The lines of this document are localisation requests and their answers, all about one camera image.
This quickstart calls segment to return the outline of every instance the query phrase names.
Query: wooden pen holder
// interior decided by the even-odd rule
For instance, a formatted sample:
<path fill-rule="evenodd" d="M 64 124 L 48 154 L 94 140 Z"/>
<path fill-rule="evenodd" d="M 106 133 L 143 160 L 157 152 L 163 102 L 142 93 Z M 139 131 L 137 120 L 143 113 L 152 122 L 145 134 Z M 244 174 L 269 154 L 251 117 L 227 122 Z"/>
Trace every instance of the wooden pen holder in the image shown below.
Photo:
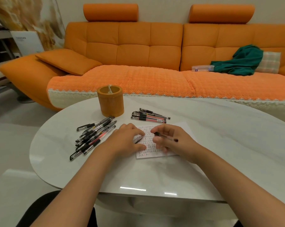
<path fill-rule="evenodd" d="M 109 86 L 102 86 L 97 89 L 98 100 L 102 114 L 108 116 L 121 116 L 125 109 L 123 106 L 122 88 L 116 85 L 110 85 L 112 93 L 109 92 Z"/>

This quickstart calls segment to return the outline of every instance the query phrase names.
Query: forearm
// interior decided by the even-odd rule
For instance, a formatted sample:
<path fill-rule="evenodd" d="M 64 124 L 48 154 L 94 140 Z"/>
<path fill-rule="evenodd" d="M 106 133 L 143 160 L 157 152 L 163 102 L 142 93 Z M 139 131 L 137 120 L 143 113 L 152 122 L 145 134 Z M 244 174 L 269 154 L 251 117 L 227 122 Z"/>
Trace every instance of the forearm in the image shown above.
<path fill-rule="evenodd" d="M 97 147 L 31 226 L 86 227 L 103 179 L 113 161 L 113 156 L 103 145 Z"/>
<path fill-rule="evenodd" d="M 196 163 L 228 202 L 243 226 L 285 227 L 285 204 L 204 147 Z"/>

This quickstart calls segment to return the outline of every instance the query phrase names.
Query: green garment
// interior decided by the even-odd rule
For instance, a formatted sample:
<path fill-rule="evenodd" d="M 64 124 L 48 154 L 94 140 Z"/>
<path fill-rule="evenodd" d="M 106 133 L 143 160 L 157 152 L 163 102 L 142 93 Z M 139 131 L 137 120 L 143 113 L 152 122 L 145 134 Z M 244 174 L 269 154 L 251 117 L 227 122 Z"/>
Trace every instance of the green garment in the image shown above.
<path fill-rule="evenodd" d="M 251 76 L 263 57 L 263 51 L 252 44 L 243 46 L 229 61 L 212 61 L 213 72 L 228 73 L 236 76 Z"/>

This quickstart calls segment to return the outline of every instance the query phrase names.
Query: left hand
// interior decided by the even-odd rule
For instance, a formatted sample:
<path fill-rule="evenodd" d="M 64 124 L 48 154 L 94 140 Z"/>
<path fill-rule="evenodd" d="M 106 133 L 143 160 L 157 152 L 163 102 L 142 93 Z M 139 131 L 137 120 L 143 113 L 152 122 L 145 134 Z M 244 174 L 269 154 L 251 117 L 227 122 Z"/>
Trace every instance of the left hand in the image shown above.
<path fill-rule="evenodd" d="M 136 135 L 144 136 L 144 132 L 132 123 L 127 125 L 123 124 L 119 129 L 115 129 L 99 147 L 102 146 L 108 150 L 112 150 L 115 156 L 129 156 L 134 152 L 142 151 L 147 148 L 143 144 L 133 143 L 133 138 Z"/>

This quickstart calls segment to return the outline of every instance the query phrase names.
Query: sofa headrest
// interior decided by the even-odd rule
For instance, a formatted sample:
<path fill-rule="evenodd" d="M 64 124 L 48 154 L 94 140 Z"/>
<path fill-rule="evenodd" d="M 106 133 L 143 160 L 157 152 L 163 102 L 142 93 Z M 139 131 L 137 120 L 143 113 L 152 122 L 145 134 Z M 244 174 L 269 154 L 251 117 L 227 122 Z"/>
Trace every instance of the sofa headrest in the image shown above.
<path fill-rule="evenodd" d="M 138 21 L 137 4 L 84 4 L 87 21 Z"/>
<path fill-rule="evenodd" d="M 194 4 L 190 9 L 189 22 L 246 24 L 254 11 L 253 5 Z"/>

